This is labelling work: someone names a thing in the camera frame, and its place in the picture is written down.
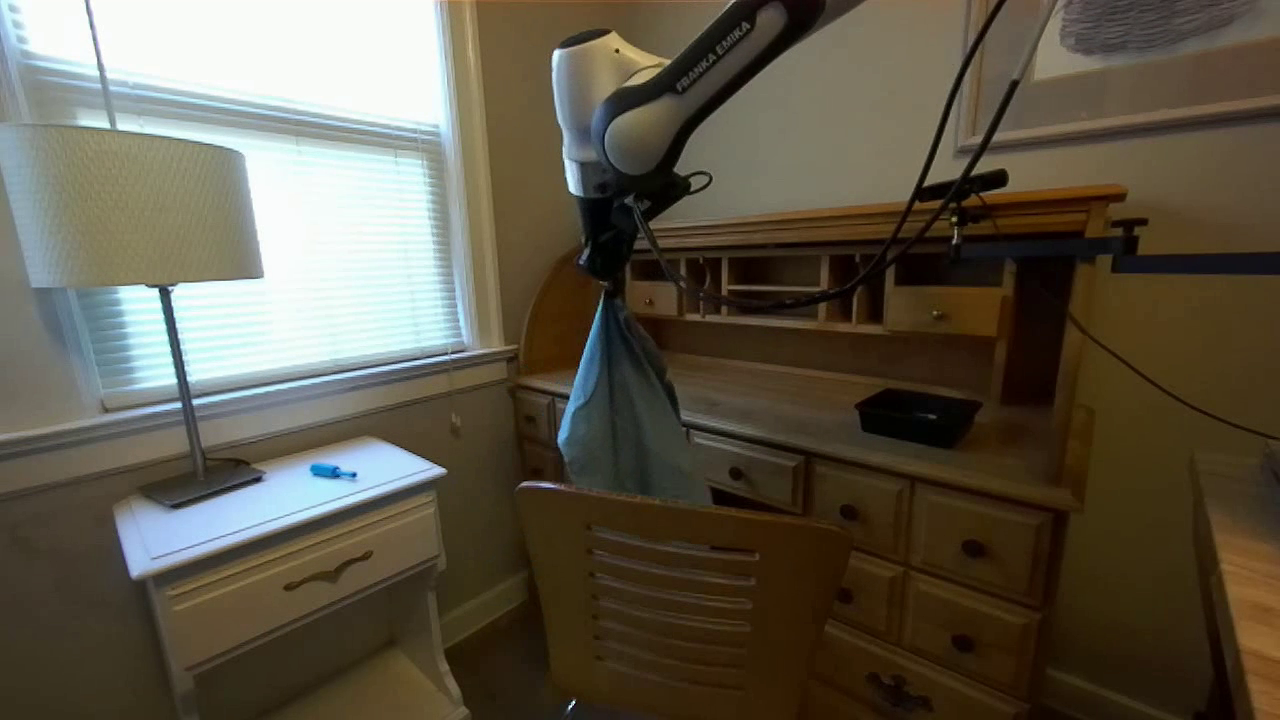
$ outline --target wooden desk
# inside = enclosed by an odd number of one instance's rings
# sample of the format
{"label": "wooden desk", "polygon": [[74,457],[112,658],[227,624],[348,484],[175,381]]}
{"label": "wooden desk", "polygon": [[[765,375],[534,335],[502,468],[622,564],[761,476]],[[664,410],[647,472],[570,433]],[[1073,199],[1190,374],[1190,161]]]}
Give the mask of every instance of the wooden desk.
{"label": "wooden desk", "polygon": [[1280,479],[1251,457],[1197,457],[1197,530],[1214,718],[1280,718]]}
{"label": "wooden desk", "polygon": [[[1122,189],[1000,192],[969,240],[1084,240]],[[949,229],[870,271],[901,206],[657,229],[627,307],[664,351],[696,472],[722,506],[851,538],[807,720],[1031,718],[1068,513],[1084,506],[1090,413],[1075,406],[1088,322],[1073,258],[952,263]],[[597,284],[552,270],[518,342],[524,476],[563,476],[557,429]],[[957,450],[869,436],[856,402],[934,389],[983,402]]]}

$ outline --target window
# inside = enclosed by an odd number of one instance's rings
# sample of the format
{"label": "window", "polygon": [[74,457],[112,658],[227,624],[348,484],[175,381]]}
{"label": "window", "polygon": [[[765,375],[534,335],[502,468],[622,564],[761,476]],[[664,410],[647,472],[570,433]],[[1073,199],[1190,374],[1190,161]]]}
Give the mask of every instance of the window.
{"label": "window", "polygon": [[[4,3],[29,121],[106,125],[82,3]],[[175,287],[197,389],[470,346],[443,0],[91,8],[121,129],[246,161],[265,279]],[[74,294],[74,307],[106,410],[172,393],[155,294]]]}

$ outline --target desk surface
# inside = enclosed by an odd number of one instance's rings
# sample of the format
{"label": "desk surface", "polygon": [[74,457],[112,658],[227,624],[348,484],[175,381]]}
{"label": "desk surface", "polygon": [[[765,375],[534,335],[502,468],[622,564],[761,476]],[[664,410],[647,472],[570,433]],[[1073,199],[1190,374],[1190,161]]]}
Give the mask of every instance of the desk surface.
{"label": "desk surface", "polygon": [[1197,487],[1237,718],[1280,718],[1280,479],[1251,457],[1197,457]]}
{"label": "desk surface", "polygon": [[[1073,487],[1053,472],[1048,410],[983,410],[957,450],[926,450],[861,433],[856,402],[881,393],[884,381],[701,358],[667,358],[667,375],[685,419],[696,429],[787,446],[1041,507],[1081,507],[1081,498],[1073,498]],[[569,393],[570,370],[532,374],[518,375],[518,386]]]}

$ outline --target light blue cloth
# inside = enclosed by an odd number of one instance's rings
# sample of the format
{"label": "light blue cloth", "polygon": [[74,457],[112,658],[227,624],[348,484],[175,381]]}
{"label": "light blue cloth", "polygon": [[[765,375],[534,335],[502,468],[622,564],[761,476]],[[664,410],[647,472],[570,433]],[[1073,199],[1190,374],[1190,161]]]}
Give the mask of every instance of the light blue cloth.
{"label": "light blue cloth", "polygon": [[664,362],[621,294],[597,304],[557,446],[581,487],[713,506]]}

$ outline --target baseboard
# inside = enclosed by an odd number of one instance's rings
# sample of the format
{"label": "baseboard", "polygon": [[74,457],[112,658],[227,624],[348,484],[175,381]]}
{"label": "baseboard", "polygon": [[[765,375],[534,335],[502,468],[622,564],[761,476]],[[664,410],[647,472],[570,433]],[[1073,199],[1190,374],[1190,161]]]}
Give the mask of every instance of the baseboard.
{"label": "baseboard", "polygon": [[1042,672],[1041,705],[1075,720],[1180,720],[1058,669]]}
{"label": "baseboard", "polygon": [[443,612],[443,620],[440,620],[443,650],[453,650],[453,644],[477,635],[481,627],[502,620],[524,602],[526,602],[526,574],[515,574],[515,575],[491,584],[487,593],[481,593],[477,602]]}

